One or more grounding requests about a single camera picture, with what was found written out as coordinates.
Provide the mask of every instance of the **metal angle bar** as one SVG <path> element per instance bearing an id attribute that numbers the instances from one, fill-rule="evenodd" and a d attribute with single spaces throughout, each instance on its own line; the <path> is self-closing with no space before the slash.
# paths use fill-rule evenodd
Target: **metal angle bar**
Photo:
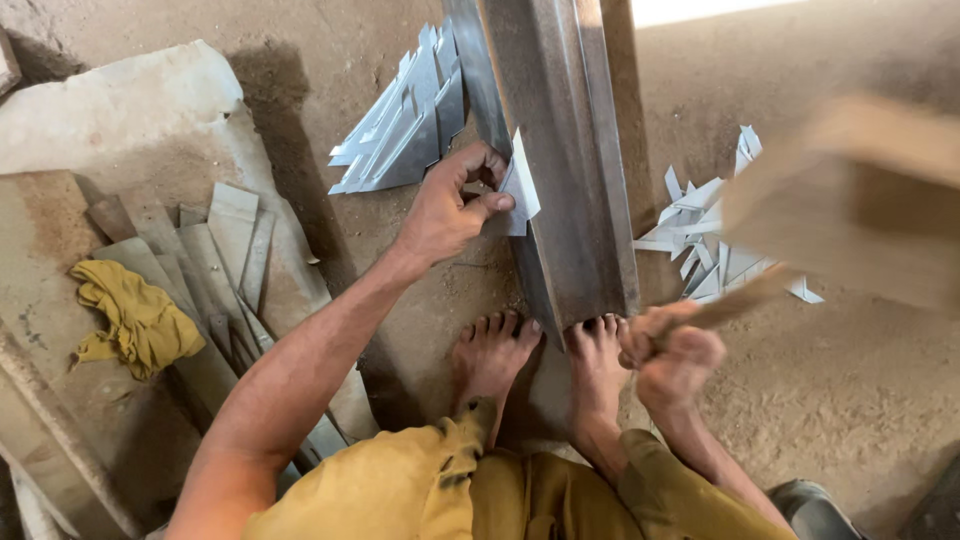
<path id="1" fill-rule="evenodd" d="M 548 337 L 639 309 L 599 0 L 444 0 L 477 131 L 509 156 L 517 128 L 542 210 L 511 246 Z"/>

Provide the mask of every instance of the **forearm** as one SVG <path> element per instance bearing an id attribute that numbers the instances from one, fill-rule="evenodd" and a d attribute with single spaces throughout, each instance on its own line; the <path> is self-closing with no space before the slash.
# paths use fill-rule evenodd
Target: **forearm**
<path id="1" fill-rule="evenodd" d="M 320 420 L 356 358 L 425 267 L 391 248 L 336 300 L 281 339 L 240 380 L 201 453 L 269 459 L 282 469 Z"/>
<path id="2" fill-rule="evenodd" d="M 687 467 L 711 484 L 739 497 L 777 526 L 790 529 L 777 508 L 709 432 L 693 406 L 670 411 L 650 411 L 650 417 L 667 446 Z"/>

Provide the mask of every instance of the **bare foot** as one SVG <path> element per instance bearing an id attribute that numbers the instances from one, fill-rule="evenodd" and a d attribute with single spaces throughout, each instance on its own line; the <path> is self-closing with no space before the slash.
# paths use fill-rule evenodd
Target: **bare foot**
<path id="1" fill-rule="evenodd" d="M 617 332 L 626 330 L 626 321 L 608 314 L 591 323 L 589 330 L 580 323 L 564 333 L 573 379 L 569 416 L 571 443 L 615 485 L 627 463 L 616 424 L 620 390 L 630 378 L 630 371 L 620 367 L 617 360 L 620 355 Z"/>
<path id="2" fill-rule="evenodd" d="M 453 347 L 454 412 L 460 411 L 477 396 L 496 399 L 496 423 L 488 448 L 493 448 L 503 406 L 516 374 L 527 363 L 543 336 L 540 324 L 530 319 L 520 327 L 519 337 L 514 337 L 518 318 L 513 310 L 507 311 L 506 315 L 497 312 L 490 317 L 480 317 L 476 323 L 460 331 L 460 338 Z"/>

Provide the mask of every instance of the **yellow cloth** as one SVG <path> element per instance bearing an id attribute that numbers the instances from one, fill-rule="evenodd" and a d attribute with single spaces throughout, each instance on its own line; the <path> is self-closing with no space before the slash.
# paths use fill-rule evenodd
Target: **yellow cloth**
<path id="1" fill-rule="evenodd" d="M 160 287 L 112 260 L 84 260 L 70 275 L 86 283 L 78 301 L 96 307 L 110 321 L 109 331 L 96 331 L 77 348 L 81 362 L 119 357 L 139 380 L 158 373 L 182 356 L 206 345 L 197 325 Z"/>
<path id="2" fill-rule="evenodd" d="M 552 454 L 480 459 L 492 425 L 477 422 L 482 408 L 439 429 L 382 432 L 325 459 L 253 514 L 242 539 L 796 540 L 648 431 L 621 438 L 630 464 L 619 497 L 589 467 Z"/>

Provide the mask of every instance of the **man's hand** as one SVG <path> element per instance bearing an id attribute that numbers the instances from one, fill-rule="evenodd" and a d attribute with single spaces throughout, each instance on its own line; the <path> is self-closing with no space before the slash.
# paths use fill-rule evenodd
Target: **man's hand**
<path id="1" fill-rule="evenodd" d="M 507 161 L 483 141 L 441 161 L 426 175 L 395 248 L 412 258 L 421 273 L 458 255 L 485 221 L 516 204 L 506 193 L 486 193 L 467 202 L 460 190 L 477 180 L 496 190 L 506 174 Z"/>
<path id="2" fill-rule="evenodd" d="M 670 335 L 665 353 L 648 357 L 652 336 L 698 308 L 691 301 L 651 307 L 630 319 L 627 330 L 618 332 L 624 363 L 638 370 L 636 395 L 651 414 L 693 407 L 697 392 L 727 353 L 716 332 L 680 327 Z"/>

